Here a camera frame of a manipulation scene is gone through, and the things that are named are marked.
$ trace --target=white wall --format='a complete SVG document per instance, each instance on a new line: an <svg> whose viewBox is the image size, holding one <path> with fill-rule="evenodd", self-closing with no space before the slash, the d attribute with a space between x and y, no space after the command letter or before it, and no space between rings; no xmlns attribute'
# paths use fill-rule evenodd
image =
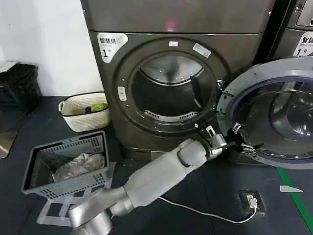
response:
<svg viewBox="0 0 313 235"><path fill-rule="evenodd" d="M39 65L43 95L103 90L80 0L0 0L0 61Z"/></svg>

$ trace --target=green floor stripe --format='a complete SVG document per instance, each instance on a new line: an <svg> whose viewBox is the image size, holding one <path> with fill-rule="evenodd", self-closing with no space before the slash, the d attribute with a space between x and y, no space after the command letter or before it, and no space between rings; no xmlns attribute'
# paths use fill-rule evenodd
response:
<svg viewBox="0 0 313 235"><path fill-rule="evenodd" d="M290 181L290 179L289 179L289 177L288 177L288 175L284 169L277 168L277 172L280 175L280 178L283 180L285 185L293 187L292 183L291 183L291 181ZM312 218L310 212L308 211L308 209L305 207L299 193L298 192L290 192L290 195L291 195L294 203L297 205L298 210L300 211L304 221L306 222L309 230L311 231L311 234L313 234L313 218Z"/></svg>

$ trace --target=basket handle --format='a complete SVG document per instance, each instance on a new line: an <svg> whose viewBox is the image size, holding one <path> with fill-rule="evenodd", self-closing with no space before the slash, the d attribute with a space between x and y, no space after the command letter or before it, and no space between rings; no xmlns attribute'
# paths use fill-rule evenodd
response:
<svg viewBox="0 0 313 235"><path fill-rule="evenodd" d="M64 103L65 103L64 101L61 101L61 102L59 103L59 112L62 112Z"/></svg>

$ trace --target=gray plastic laundry basket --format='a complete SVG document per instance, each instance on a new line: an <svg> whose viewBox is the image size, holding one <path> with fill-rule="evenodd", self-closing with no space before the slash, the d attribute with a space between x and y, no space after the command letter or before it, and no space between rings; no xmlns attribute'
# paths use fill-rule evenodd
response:
<svg viewBox="0 0 313 235"><path fill-rule="evenodd" d="M104 168L53 182L52 174L81 153L102 153L105 158ZM98 131L34 147L26 168L22 192L53 199L103 185L112 176L113 167L109 166L105 133Z"/></svg>

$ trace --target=laundry basket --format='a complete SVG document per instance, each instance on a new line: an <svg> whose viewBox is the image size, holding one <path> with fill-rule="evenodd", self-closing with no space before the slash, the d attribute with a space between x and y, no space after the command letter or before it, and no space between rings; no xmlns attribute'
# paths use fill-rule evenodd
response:
<svg viewBox="0 0 313 235"><path fill-rule="evenodd" d="M54 182L52 174L81 153L101 153L105 162L104 167L67 180ZM104 185L112 178L113 169L113 165L109 164L104 131L36 146L30 153L22 192L25 194L36 193L48 199L74 194L87 188Z"/></svg>
<svg viewBox="0 0 313 235"><path fill-rule="evenodd" d="M108 107L102 111L85 113L88 106L97 103L107 104L104 92L76 94L60 102L59 111L69 127L75 132L100 129L108 126L111 121Z"/></svg>

